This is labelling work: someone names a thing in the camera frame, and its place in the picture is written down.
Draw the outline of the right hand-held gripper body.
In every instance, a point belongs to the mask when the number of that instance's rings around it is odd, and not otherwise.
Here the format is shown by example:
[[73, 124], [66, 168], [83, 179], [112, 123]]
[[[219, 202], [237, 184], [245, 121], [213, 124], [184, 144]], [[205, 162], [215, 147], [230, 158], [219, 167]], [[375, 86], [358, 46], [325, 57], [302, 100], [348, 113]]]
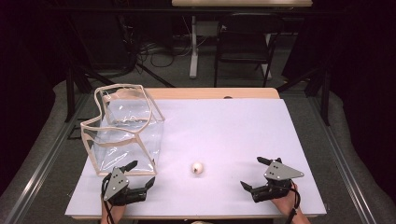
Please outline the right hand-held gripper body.
[[286, 196], [291, 189], [291, 180], [303, 177], [304, 173], [283, 164], [282, 160], [278, 158], [267, 166], [263, 176], [267, 183], [251, 191], [255, 203]]

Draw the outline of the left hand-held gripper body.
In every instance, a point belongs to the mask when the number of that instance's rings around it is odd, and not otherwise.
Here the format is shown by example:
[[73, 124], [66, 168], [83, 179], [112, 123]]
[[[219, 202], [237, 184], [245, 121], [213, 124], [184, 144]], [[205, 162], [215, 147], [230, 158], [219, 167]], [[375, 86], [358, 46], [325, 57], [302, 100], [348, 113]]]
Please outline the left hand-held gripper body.
[[125, 169], [115, 167], [103, 181], [102, 199], [115, 206], [139, 203], [146, 200], [146, 189], [129, 189], [129, 179], [124, 174]]

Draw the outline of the clear plastic bag beige trim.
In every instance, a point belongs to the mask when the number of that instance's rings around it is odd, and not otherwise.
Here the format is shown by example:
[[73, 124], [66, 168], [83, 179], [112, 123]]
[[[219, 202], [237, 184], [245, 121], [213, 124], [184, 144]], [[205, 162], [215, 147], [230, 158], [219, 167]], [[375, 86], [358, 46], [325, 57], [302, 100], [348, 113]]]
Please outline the clear plastic bag beige trim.
[[95, 90], [95, 116], [80, 123], [81, 137], [94, 171], [136, 161], [127, 175], [156, 175], [165, 117], [141, 85], [114, 84]]

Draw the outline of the person's left hand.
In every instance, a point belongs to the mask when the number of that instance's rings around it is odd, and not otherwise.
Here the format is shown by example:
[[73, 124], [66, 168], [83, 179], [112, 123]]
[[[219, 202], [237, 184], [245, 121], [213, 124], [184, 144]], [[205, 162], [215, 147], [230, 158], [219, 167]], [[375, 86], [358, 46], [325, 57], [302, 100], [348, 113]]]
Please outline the person's left hand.
[[101, 224], [108, 224], [109, 217], [111, 215], [114, 221], [114, 224], [118, 224], [122, 219], [126, 206], [112, 206], [108, 202], [101, 201], [102, 203], [102, 216], [101, 216]]

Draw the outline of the person's right hand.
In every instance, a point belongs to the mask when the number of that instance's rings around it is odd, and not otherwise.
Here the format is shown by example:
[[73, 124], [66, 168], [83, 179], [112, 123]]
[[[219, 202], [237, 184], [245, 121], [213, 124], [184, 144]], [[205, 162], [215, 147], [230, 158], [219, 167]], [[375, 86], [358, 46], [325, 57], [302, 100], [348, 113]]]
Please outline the person's right hand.
[[272, 203], [282, 215], [289, 216], [291, 211], [295, 212], [295, 217], [297, 217], [297, 215], [299, 214], [298, 209], [294, 207], [297, 201], [297, 192], [298, 187], [295, 183], [293, 183], [291, 186], [291, 190], [286, 196], [272, 200]]

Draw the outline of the black metal stand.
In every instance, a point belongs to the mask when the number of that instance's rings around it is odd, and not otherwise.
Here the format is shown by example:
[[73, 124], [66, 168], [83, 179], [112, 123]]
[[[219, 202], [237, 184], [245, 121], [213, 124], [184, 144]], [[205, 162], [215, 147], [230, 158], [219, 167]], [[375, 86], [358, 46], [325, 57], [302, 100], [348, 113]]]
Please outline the black metal stand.
[[323, 122], [329, 126], [329, 97], [330, 97], [330, 83], [331, 74], [328, 68], [325, 66], [317, 66], [303, 75], [289, 80], [287, 83], [277, 87], [278, 92], [286, 91], [289, 88], [295, 86], [304, 79], [309, 78], [308, 84], [304, 89], [306, 96], [316, 96], [318, 91], [321, 91], [320, 95], [320, 117]]
[[[143, 69], [150, 76], [160, 81], [167, 88], [174, 88], [174, 85], [166, 81], [165, 79], [157, 76], [145, 65], [138, 62], [138, 53], [142, 46], [142, 36], [140, 28], [133, 28], [131, 33], [126, 32], [124, 40], [126, 40], [126, 48], [129, 49], [129, 65], [121, 73], [116, 74], [115, 77], [123, 76], [129, 72], [132, 72], [137, 66]], [[75, 87], [84, 93], [88, 94], [92, 91], [92, 85], [89, 83], [89, 78], [96, 79], [104, 85], [115, 85], [115, 82], [111, 81], [107, 77], [96, 73], [90, 66], [77, 63], [76, 60], [69, 67], [68, 74], [66, 76], [66, 95], [67, 95], [67, 117], [66, 122], [70, 121], [76, 113], [75, 103]]]

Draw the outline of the black folding chair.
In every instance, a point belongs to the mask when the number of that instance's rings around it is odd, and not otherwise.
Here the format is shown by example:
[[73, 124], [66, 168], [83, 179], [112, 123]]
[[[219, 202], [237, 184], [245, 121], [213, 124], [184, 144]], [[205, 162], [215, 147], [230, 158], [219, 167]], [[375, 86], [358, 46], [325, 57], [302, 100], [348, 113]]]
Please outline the black folding chair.
[[218, 86], [219, 63], [255, 64], [262, 70], [265, 87], [284, 20], [270, 13], [232, 13], [219, 19], [214, 62], [214, 86]]

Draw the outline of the dark curtain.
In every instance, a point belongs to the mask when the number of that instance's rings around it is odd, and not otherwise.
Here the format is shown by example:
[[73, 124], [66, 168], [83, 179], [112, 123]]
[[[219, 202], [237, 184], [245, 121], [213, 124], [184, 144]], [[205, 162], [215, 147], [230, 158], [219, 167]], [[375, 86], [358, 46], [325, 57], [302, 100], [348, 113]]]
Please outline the dark curtain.
[[332, 51], [331, 91], [344, 103], [351, 142], [396, 204], [396, 0], [312, 0], [344, 17], [303, 23], [282, 75], [293, 80]]
[[0, 0], [0, 195], [50, 115], [61, 65], [40, 0]]

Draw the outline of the white desk with legs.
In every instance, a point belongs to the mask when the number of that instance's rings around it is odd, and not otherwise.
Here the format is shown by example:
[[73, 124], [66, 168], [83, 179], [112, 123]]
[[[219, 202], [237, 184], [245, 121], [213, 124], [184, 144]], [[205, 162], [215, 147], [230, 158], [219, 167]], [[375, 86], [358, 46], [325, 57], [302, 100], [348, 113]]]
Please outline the white desk with legs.
[[[183, 9], [226, 9], [257, 7], [258, 9], [269, 8], [304, 8], [311, 7], [312, 0], [172, 0], [173, 7]], [[195, 15], [191, 17], [191, 66], [190, 78], [198, 76], [198, 36], [215, 36], [216, 21], [199, 21]]]

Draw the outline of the grey metal floor rail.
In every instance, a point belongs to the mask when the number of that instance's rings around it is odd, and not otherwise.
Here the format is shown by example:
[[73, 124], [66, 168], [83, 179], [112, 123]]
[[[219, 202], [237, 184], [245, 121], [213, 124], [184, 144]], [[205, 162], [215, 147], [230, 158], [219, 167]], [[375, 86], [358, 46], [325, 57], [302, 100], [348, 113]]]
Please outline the grey metal floor rail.
[[35, 196], [56, 162], [66, 136], [72, 131], [89, 96], [82, 94], [75, 102], [75, 112], [67, 119], [66, 100], [57, 96], [55, 104], [21, 168], [0, 196], [0, 224], [20, 224]]
[[345, 155], [340, 148], [336, 138], [332, 132], [330, 126], [328, 126], [322, 119], [320, 114], [320, 105], [315, 97], [308, 97], [308, 102], [314, 110], [315, 117], [318, 120], [319, 125], [323, 132], [325, 132], [326, 138], [330, 143], [330, 152], [332, 153], [333, 160], [336, 164], [338, 172], [343, 179], [346, 186], [349, 198], [354, 204], [355, 210], [357, 211], [362, 224], [377, 224], [375, 217], [363, 196], [361, 187], [359, 186], [356, 178], [351, 172], [351, 169], [347, 163]]

